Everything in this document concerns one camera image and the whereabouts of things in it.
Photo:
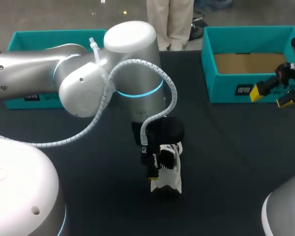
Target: blue led ring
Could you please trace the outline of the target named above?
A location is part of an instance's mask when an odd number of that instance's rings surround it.
[[[145,96],[149,96],[149,95],[151,95],[152,93],[155,93],[156,91],[158,91],[158,90],[162,87],[162,85],[163,85],[163,81],[164,81],[164,80],[162,79],[161,84],[160,84],[157,88],[153,89],[153,90],[150,91],[150,92],[146,92],[146,93],[143,93],[143,94],[129,95],[129,94],[125,94],[125,93],[122,93],[122,92],[119,92],[119,91],[117,91],[117,92],[118,92],[120,95],[124,96],[124,97],[130,97],[130,98],[145,97]]]

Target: person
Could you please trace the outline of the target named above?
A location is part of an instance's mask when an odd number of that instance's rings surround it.
[[[148,22],[155,28],[160,51],[182,51],[187,44],[194,0],[147,0]]]

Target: teal box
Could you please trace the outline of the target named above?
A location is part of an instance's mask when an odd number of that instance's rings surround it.
[[[93,37],[99,47],[104,46],[104,29],[49,30],[15,32],[8,51],[37,51],[62,44],[79,44],[89,51],[89,38]],[[8,109],[62,108],[57,93],[39,94],[5,101]]]
[[[259,81],[269,79],[269,74],[220,74],[213,54],[283,53],[287,62],[295,63],[291,40],[295,37],[294,26],[265,27],[206,27],[201,52],[202,65],[211,103],[251,102],[247,95],[235,95],[238,89],[250,89]],[[290,89],[295,89],[295,81],[290,86],[275,88],[272,93],[258,102],[276,102],[276,99]]]

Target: black label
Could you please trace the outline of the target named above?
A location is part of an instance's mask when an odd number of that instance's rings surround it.
[[[237,85],[235,96],[249,95],[254,85]]]
[[[30,95],[30,96],[24,97],[24,100],[25,101],[40,101],[40,97],[39,97],[38,94],[33,94],[33,95]]]

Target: cardboard bottom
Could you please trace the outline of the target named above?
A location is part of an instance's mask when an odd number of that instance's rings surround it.
[[[214,59],[220,74],[274,73],[286,62],[282,53],[214,54]]]

